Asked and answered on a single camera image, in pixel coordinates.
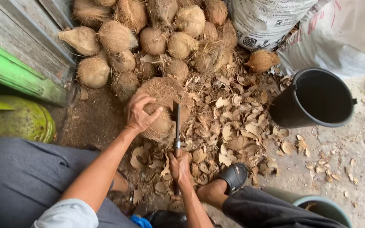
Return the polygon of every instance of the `bucket rim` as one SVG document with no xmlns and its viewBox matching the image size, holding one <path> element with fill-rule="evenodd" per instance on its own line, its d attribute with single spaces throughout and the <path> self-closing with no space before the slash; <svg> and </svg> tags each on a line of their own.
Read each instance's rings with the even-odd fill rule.
<svg viewBox="0 0 365 228">
<path fill-rule="evenodd" d="M 304 107 L 301 105 L 301 103 L 298 100 L 298 97 L 296 95 L 296 85 L 297 85 L 297 80 L 305 73 L 308 71 L 321 71 L 323 73 L 329 74 L 330 76 L 332 76 L 333 78 L 335 78 L 337 81 L 340 82 L 340 84 L 342 84 L 342 86 L 344 86 L 347 90 L 347 95 L 350 98 L 350 105 L 352 106 L 352 109 L 349 113 L 349 116 L 347 117 L 347 119 L 345 119 L 342 122 L 337 122 L 337 123 L 328 123 L 328 122 L 323 122 L 321 120 L 318 120 L 317 118 L 313 117 L 311 114 L 309 114 Z M 347 85 L 343 82 L 342 79 L 340 79 L 338 76 L 336 76 L 335 74 L 333 74 L 332 72 L 322 69 L 322 68 L 317 68 L 317 67 L 311 67 L 311 68 L 305 68 L 302 69 L 300 71 L 298 71 L 294 78 L 292 79 L 291 82 L 291 87 L 292 87 L 292 98 L 294 99 L 294 101 L 297 103 L 298 107 L 300 107 L 300 109 L 302 110 L 302 112 L 308 117 L 310 118 L 313 122 L 317 123 L 318 125 L 324 126 L 324 127 L 341 127 L 346 125 L 351 118 L 353 117 L 353 113 L 354 113 L 354 103 L 353 103 L 353 96 L 352 93 L 350 92 L 350 89 L 347 87 Z"/>
<path fill-rule="evenodd" d="M 301 196 L 300 198 L 294 200 L 292 202 L 292 205 L 294 206 L 299 206 L 303 203 L 306 203 L 306 202 L 309 202 L 309 201 L 319 201 L 319 202 L 324 202 L 324 203 L 327 203 L 331 206 L 333 206 L 341 215 L 342 217 L 346 220 L 347 222 L 347 226 L 349 228 L 353 228 L 352 226 L 352 221 L 350 220 L 350 218 L 346 215 L 346 213 L 343 211 L 343 209 L 337 205 L 335 202 L 331 201 L 331 200 L 328 200 L 326 199 L 325 197 L 322 197 L 322 196 L 318 196 L 318 195 L 304 195 L 304 196 Z"/>
</svg>

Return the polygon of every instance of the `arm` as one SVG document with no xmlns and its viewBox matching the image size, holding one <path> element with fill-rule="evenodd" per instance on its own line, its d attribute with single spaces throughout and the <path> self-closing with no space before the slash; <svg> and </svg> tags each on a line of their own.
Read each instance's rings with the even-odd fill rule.
<svg viewBox="0 0 365 228">
<path fill-rule="evenodd" d="M 143 111 L 143 107 L 155 99 L 147 94 L 134 95 L 126 107 L 127 124 L 109 147 L 94 159 L 93 162 L 73 181 L 63 193 L 60 200 L 81 199 L 95 212 L 101 207 L 112 179 L 118 169 L 132 140 L 145 131 L 163 110 L 158 108 L 152 115 Z"/>
<path fill-rule="evenodd" d="M 213 228 L 208 214 L 202 207 L 192 186 L 188 154 L 185 153 L 181 157 L 175 158 L 172 153 L 168 153 L 168 157 L 170 158 L 173 179 L 177 180 L 180 186 L 182 200 L 187 211 L 188 228 Z"/>
</svg>

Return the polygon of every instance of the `blue cloth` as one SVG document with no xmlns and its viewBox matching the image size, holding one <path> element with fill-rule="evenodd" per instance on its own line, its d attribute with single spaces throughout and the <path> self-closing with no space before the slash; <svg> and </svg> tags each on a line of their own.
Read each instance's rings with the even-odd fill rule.
<svg viewBox="0 0 365 228">
<path fill-rule="evenodd" d="M 145 219 L 145 218 L 141 218 L 137 215 L 132 215 L 132 217 L 130 218 L 130 220 L 135 223 L 136 225 L 139 225 L 142 228 L 153 228 L 152 225 L 150 224 L 150 222 Z"/>
</svg>

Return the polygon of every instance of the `green door frame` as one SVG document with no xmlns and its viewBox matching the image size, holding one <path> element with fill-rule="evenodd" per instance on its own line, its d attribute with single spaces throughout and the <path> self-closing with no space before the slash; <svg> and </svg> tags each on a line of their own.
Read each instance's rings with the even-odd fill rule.
<svg viewBox="0 0 365 228">
<path fill-rule="evenodd" d="M 66 106 L 68 91 L 0 48 L 0 84 Z"/>
</svg>

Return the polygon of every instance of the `concrete floor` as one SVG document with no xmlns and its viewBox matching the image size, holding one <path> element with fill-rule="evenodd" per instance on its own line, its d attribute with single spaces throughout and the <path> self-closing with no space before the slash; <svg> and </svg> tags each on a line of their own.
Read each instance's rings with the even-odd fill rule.
<svg viewBox="0 0 365 228">
<path fill-rule="evenodd" d="M 278 149 L 274 142 L 268 145 L 267 154 L 276 158 L 280 167 L 280 173 L 276 177 L 260 177 L 261 187 L 275 187 L 287 191 L 296 192 L 302 195 L 320 195 L 327 197 L 343 208 L 352 221 L 355 228 L 365 227 L 365 77 L 357 77 L 345 80 L 345 83 L 357 98 L 357 105 L 354 107 L 352 120 L 343 127 L 303 127 L 290 129 L 290 136 L 286 140 L 296 142 L 296 136 L 301 135 L 311 151 L 311 157 L 303 154 L 285 155 L 281 157 L 275 154 Z M 328 156 L 331 151 L 334 153 L 329 165 L 332 173 L 341 176 L 341 180 L 334 180 L 333 183 L 325 181 L 325 173 L 309 171 L 305 164 L 307 162 L 317 163 L 319 152 L 322 151 Z M 353 166 L 353 176 L 358 178 L 358 184 L 350 182 L 345 166 L 350 166 L 350 160 L 354 158 L 356 164 Z M 239 228 L 240 226 L 226 217 L 219 211 L 207 205 L 209 215 L 217 224 L 224 228 Z"/>
</svg>

